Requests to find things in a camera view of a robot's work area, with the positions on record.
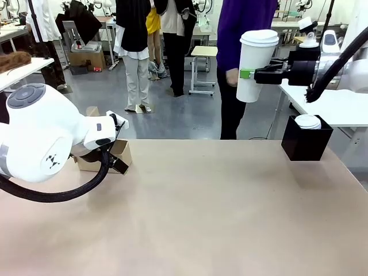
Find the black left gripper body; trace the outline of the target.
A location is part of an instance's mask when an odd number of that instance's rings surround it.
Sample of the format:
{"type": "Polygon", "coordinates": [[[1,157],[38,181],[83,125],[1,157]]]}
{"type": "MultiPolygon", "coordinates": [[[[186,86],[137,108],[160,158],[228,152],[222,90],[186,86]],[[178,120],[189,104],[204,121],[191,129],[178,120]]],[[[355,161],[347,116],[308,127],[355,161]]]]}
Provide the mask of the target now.
{"type": "Polygon", "coordinates": [[[75,163],[78,163],[80,160],[84,160],[85,162],[88,162],[88,163],[100,162],[102,164],[105,164],[105,154],[103,150],[101,150],[100,148],[97,148],[97,149],[91,150],[87,154],[75,157],[75,163]]]}

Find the person's right hand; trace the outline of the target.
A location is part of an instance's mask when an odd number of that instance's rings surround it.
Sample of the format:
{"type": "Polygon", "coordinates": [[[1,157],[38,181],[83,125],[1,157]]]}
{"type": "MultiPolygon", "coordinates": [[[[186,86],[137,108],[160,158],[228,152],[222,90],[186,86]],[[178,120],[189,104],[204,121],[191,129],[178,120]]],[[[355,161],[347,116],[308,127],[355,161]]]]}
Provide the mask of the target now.
{"type": "Polygon", "coordinates": [[[236,87],[239,79],[239,69],[233,68],[225,72],[227,84],[232,87],[236,87]]]}

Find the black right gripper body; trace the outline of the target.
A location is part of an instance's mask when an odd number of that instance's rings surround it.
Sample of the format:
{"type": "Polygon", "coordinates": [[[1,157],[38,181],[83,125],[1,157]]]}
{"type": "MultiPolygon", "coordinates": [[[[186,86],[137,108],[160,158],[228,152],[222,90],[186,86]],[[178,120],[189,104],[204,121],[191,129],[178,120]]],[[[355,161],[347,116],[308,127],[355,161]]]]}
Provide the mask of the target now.
{"type": "Polygon", "coordinates": [[[290,51],[287,61],[289,66],[288,85],[309,86],[312,84],[320,53],[319,47],[297,47],[294,51],[290,51]]]}

